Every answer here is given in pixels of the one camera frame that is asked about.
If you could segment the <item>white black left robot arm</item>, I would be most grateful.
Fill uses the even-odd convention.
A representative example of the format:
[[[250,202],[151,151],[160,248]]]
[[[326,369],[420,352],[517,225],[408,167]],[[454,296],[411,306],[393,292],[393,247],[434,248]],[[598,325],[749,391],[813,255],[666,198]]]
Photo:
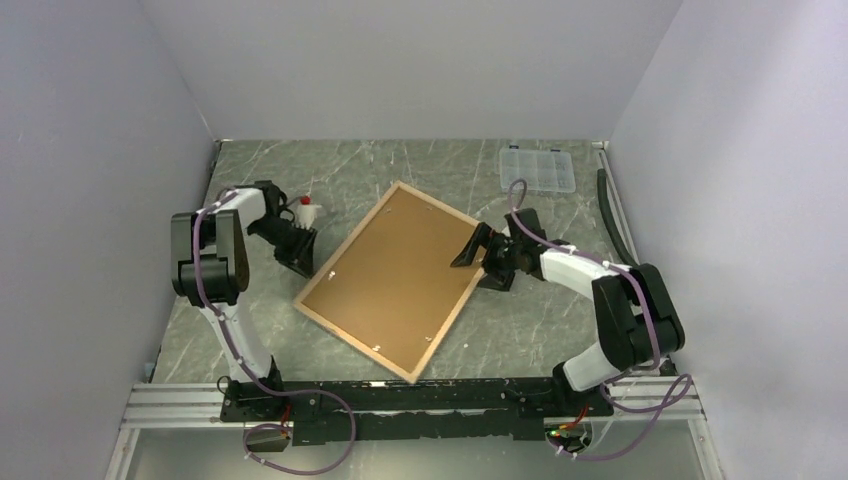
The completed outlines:
[[[315,220],[321,205],[288,197],[270,180],[224,189],[209,205],[171,218],[171,282],[175,293],[209,322],[225,353],[232,386],[254,385],[247,407],[263,420],[278,417],[286,392],[273,355],[260,339],[249,307],[246,239],[255,235],[274,260],[309,279],[315,273]]]

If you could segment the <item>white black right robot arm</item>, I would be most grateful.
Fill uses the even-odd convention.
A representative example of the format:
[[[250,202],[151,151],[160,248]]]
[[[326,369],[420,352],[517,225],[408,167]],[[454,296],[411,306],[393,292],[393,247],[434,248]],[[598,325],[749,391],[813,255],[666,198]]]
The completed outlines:
[[[554,370],[563,377],[549,391],[559,413],[577,413],[588,402],[588,390],[637,367],[656,367],[684,346],[685,331],[657,267],[593,259],[565,241],[550,240],[532,208],[505,219],[503,231],[478,223],[451,265],[466,267],[479,258],[484,288],[507,291],[523,272],[592,301],[593,343]]]

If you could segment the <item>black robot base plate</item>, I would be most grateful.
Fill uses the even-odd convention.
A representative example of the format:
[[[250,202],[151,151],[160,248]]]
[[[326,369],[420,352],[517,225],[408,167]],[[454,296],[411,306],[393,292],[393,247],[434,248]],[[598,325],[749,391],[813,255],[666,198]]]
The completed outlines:
[[[555,426],[610,417],[595,387],[574,392],[553,377],[404,381],[290,381],[285,396],[231,381],[224,423],[291,423],[297,446],[366,440],[506,436],[542,440]]]

